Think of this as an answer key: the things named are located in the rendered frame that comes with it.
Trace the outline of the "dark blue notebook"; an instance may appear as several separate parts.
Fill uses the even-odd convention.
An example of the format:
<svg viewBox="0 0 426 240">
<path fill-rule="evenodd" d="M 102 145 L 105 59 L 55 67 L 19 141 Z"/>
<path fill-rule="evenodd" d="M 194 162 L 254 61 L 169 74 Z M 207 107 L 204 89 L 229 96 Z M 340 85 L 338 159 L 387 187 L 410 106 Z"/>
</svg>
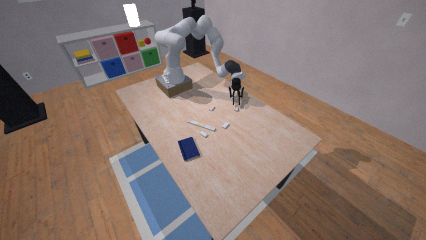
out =
<svg viewBox="0 0 426 240">
<path fill-rule="evenodd" d="M 184 161 L 199 157 L 200 153 L 192 137 L 178 141 Z"/>
</svg>

